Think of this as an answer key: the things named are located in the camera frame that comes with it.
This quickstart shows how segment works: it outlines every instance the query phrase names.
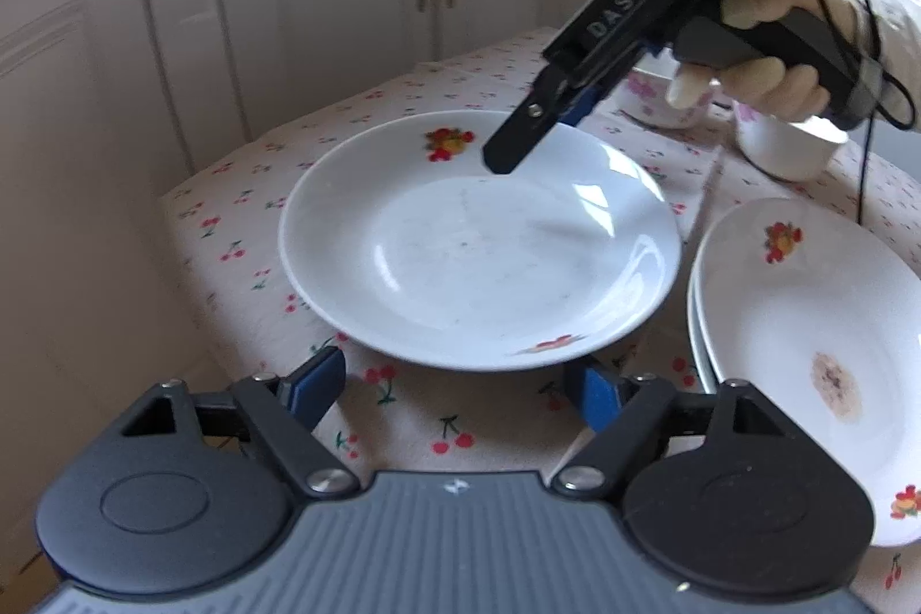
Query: circular mount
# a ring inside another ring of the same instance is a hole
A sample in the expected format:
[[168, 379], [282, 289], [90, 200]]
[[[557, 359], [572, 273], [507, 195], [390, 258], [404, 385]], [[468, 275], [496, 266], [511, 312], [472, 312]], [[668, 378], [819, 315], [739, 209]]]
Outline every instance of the circular mount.
[[630, 483], [623, 518], [639, 547], [680, 580], [741, 600], [846, 585], [873, 530], [863, 491], [812, 444], [726, 437], [653, 463]]
[[36, 530], [55, 566], [112, 596], [168, 596], [257, 559], [291, 511], [281, 483], [205, 445], [184, 387], [156, 387], [135, 407], [41, 499]]

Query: white plate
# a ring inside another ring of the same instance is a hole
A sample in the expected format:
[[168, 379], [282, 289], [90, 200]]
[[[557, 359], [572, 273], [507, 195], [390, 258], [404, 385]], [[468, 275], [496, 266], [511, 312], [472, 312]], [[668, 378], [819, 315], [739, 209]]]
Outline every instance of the white plate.
[[870, 232], [798, 200], [734, 209], [698, 262], [717, 378], [754, 383], [860, 482], [875, 546], [921, 537], [921, 280]]
[[703, 331], [700, 327], [700, 318], [697, 312], [697, 295], [694, 294], [694, 276], [697, 275], [697, 259], [691, 269], [691, 281], [688, 284], [688, 338], [691, 340], [691, 352], [694, 352], [694, 366], [697, 368], [697, 377], [700, 378], [703, 393], [717, 392], [717, 377], [713, 372], [710, 355], [706, 352], [706, 343], [703, 341]]
[[496, 177], [480, 149], [507, 116], [410, 116], [307, 170], [279, 248], [317, 315], [394, 357], [486, 371], [594, 352], [652, 314], [680, 257], [655, 180], [568, 125]]

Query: metal screw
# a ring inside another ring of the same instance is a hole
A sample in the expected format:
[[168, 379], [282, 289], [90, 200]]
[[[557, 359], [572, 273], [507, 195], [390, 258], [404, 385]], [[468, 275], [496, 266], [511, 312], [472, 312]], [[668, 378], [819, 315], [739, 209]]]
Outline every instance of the metal screw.
[[572, 491], [597, 490], [604, 484], [604, 474], [594, 466], [570, 466], [560, 471], [560, 484]]
[[307, 486], [319, 494], [339, 494], [355, 486], [355, 477], [342, 468], [321, 468], [307, 477]]

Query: white glove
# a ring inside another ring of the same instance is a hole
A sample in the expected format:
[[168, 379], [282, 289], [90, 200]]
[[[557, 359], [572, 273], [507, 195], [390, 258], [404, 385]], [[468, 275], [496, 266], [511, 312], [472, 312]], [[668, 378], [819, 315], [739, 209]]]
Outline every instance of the white glove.
[[[858, 34], [855, 0], [825, 1], [841, 34], [854, 42]], [[721, 4], [724, 24], [743, 30], [780, 19], [795, 6], [823, 16], [818, 0], [723, 0]], [[794, 66], [788, 70], [783, 61], [775, 58], [757, 59], [723, 71], [682, 64], [669, 87], [669, 102], [677, 108], [690, 107], [706, 91], [711, 79], [720, 80], [727, 96], [784, 120], [805, 120], [828, 105], [828, 90], [819, 85], [815, 68]]]

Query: table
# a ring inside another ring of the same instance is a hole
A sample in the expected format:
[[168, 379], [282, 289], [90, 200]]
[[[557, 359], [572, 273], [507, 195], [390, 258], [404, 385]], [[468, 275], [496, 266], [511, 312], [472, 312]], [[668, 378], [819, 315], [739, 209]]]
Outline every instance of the table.
[[[540, 29], [411, 73], [261, 136], [162, 199], [199, 326], [234, 378], [290, 373], [327, 342], [347, 358], [342, 398], [315, 434], [362, 481], [375, 470], [540, 470], [551, 476], [591, 438], [560, 389], [558, 367], [524, 373], [451, 373], [395, 361], [330, 329], [298, 299], [277, 250], [278, 218], [304, 170], [342, 140], [413, 113], [510, 110], [540, 70], [554, 31]], [[685, 242], [683, 271], [656, 315], [596, 356], [626, 373], [654, 372], [679, 387], [700, 382], [690, 352], [685, 292], [703, 232], [746, 200], [802, 197], [853, 216], [860, 149], [842, 148], [826, 174], [780, 184], [731, 142], [714, 106], [687, 131], [646, 128], [609, 98], [580, 128], [643, 165], [660, 182]], [[867, 227], [921, 271], [921, 186], [874, 155]], [[855, 590], [885, 614], [921, 608], [921, 545], [870, 550]]]

